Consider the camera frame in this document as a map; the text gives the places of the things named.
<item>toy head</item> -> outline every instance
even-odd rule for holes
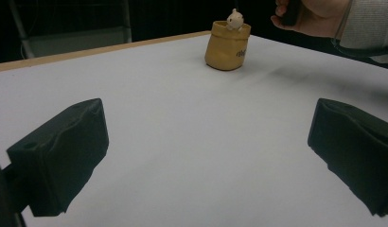
[[[244,24],[244,18],[241,13],[233,9],[232,14],[227,18],[227,25],[231,28],[238,29]]]

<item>white plush toy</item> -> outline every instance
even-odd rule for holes
[[[227,29],[238,29],[238,31],[241,31],[241,27],[243,24],[243,15],[241,15],[241,13],[239,13],[236,9],[233,9],[232,14],[230,14],[230,16],[227,18]]]

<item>person's arm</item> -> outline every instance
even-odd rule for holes
[[[388,46],[388,0],[353,0],[340,46],[365,50],[366,53],[384,50]],[[371,59],[388,63],[388,54]]]

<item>table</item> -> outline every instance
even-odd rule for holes
[[[27,208],[27,226],[388,226],[307,145],[320,97],[388,122],[388,70],[251,36],[244,65],[222,72],[204,62],[208,40],[0,64],[2,168],[8,147],[86,99],[102,99],[110,136],[68,211]]]

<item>brown container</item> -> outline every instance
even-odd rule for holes
[[[216,21],[212,25],[205,61],[216,69],[234,70],[244,63],[251,27],[244,24],[241,30],[229,30],[226,26],[226,21]]]

